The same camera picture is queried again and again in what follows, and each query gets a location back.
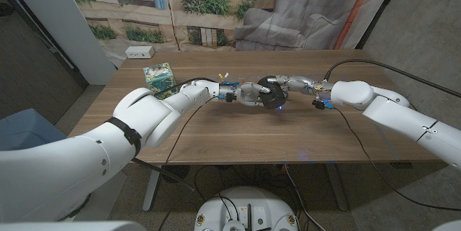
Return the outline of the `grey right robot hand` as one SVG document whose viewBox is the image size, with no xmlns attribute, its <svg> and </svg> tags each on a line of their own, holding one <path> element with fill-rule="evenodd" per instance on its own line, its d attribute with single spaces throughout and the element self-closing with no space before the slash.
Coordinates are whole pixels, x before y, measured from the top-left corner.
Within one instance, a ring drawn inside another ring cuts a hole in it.
<svg viewBox="0 0 461 231">
<path fill-rule="evenodd" d="M 297 91 L 301 94 L 329 97 L 334 84 L 327 81 L 315 81 L 307 76 L 270 76 L 268 83 L 276 83 L 283 91 Z"/>
</svg>

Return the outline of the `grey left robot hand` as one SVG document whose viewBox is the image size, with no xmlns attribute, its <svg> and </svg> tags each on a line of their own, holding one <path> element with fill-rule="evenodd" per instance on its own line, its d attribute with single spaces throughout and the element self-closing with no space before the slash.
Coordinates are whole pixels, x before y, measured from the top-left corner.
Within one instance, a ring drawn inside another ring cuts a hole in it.
<svg viewBox="0 0 461 231">
<path fill-rule="evenodd" d="M 225 101 L 232 102 L 233 100 L 236 100 L 249 107 L 263 106 L 264 104 L 259 98 L 259 95 L 260 93 L 268 94 L 270 91 L 269 87 L 253 82 L 247 82 L 238 86 L 234 92 L 227 93 L 225 95 Z"/>
</svg>

